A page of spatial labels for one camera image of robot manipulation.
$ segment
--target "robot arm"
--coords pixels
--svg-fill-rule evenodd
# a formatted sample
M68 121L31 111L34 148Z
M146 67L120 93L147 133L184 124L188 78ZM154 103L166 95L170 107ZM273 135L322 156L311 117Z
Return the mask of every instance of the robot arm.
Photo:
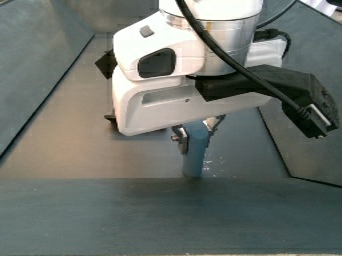
M241 93L227 94L233 77L239 77L237 67L206 45L176 2L182 1L160 0L160 11L114 36L118 61L112 79L114 109L119 130L128 136L261 106L270 97L278 97L255 83L249 84L251 81L245 78L245 88L242 84L234 88ZM262 0L186 2L221 51L242 68L263 64L281 67L285 42L278 39L253 44ZM327 131L338 127L333 98L321 85L311 90L289 85L289 81L286 90L271 81L265 83L270 84L269 89L275 88L275 92L285 94L302 111L298 118L293 106L285 104L285 112L306 136L325 137ZM209 101L203 91L217 94L218 88L219 97ZM310 97L306 100L293 97L298 91ZM322 98L329 99L325 101L329 108L322 107Z

